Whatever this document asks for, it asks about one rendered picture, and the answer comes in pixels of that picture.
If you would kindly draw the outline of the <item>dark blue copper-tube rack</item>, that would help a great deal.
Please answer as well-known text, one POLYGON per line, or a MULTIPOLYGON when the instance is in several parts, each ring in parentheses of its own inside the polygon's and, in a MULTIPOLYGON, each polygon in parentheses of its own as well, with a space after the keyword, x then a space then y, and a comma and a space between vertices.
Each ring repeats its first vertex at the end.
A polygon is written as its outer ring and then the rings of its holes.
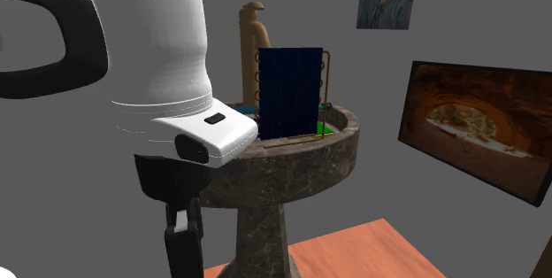
POLYGON ((331 54, 320 47, 261 48, 258 63, 255 119, 262 141, 285 139, 286 146, 313 143, 318 105, 327 102, 331 54))

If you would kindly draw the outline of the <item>orange floor mat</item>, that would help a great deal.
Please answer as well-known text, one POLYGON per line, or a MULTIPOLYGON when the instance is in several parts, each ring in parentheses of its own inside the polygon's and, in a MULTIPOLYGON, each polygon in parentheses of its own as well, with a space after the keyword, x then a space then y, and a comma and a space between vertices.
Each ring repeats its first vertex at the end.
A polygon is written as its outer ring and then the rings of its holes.
POLYGON ((446 278, 386 220, 288 246, 302 278, 446 278))

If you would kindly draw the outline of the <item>dark stone pedestal basin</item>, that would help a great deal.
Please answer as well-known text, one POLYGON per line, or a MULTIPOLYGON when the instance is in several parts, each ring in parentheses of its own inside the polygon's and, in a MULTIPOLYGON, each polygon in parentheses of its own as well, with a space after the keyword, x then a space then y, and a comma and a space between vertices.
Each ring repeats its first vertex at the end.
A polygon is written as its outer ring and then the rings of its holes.
POLYGON ((319 117, 332 135, 256 140, 213 170, 201 206, 237 211, 235 256, 217 278, 303 278, 288 253, 284 206, 346 179, 356 165, 360 134, 359 119, 343 107, 319 117))

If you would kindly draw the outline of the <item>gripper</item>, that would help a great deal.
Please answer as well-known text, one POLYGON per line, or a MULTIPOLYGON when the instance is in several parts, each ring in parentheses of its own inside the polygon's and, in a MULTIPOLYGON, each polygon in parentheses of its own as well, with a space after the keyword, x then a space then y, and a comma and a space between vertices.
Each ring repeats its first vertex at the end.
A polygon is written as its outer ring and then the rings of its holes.
POLYGON ((170 158, 134 155, 143 193, 166 204, 165 250, 172 278, 204 278, 203 219, 199 193, 211 183, 205 166, 170 158))

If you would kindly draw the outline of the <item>black-framed cave landscape picture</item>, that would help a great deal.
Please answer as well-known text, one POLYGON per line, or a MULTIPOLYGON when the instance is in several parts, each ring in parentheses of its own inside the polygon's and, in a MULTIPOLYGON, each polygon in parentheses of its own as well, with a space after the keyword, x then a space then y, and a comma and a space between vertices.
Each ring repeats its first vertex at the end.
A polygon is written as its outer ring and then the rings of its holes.
POLYGON ((539 207, 552 185, 552 72, 415 61, 398 138, 539 207))

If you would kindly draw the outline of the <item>tan bird figure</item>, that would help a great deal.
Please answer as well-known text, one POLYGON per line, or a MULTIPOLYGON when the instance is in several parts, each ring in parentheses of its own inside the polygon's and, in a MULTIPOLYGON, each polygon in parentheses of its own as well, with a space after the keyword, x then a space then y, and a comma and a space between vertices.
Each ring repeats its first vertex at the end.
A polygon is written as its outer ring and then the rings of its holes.
POLYGON ((255 54, 259 48, 272 47, 266 27, 257 20, 257 12, 264 8, 261 2, 247 2, 239 10, 242 103, 247 106, 258 106, 259 104, 256 99, 258 63, 255 60, 255 54))

